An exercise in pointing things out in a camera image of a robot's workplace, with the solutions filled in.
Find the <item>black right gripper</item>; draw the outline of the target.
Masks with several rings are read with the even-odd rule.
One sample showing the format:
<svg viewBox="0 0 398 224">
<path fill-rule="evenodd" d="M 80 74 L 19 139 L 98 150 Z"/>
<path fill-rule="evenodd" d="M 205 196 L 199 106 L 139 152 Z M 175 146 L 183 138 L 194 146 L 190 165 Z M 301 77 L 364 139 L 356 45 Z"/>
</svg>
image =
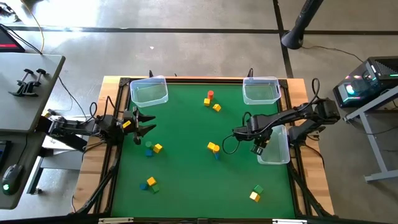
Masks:
<svg viewBox="0 0 398 224">
<path fill-rule="evenodd" d="M 251 138 L 254 141 L 251 152 L 259 155 L 259 153 L 262 153 L 266 148 L 268 141 L 271 138 L 271 130 L 265 130 L 261 133 L 251 134 Z"/>
</svg>

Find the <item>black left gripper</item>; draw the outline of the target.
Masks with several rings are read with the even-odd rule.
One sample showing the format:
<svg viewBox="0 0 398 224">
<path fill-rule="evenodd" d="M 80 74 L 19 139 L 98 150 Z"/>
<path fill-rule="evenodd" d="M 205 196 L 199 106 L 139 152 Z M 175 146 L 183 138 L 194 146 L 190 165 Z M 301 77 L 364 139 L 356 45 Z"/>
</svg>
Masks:
<svg viewBox="0 0 398 224">
<path fill-rule="evenodd" d="M 133 107 L 132 110 L 124 110 L 123 118 L 119 121 L 122 133 L 124 135 L 132 134 L 132 140 L 136 145 L 141 144 L 141 137 L 144 137 L 149 131 L 156 127 L 156 124 L 150 124 L 147 126 L 140 126 L 139 122 L 147 122 L 155 119 L 155 116 L 144 115 L 139 113 L 137 115 L 137 108 Z"/>
</svg>

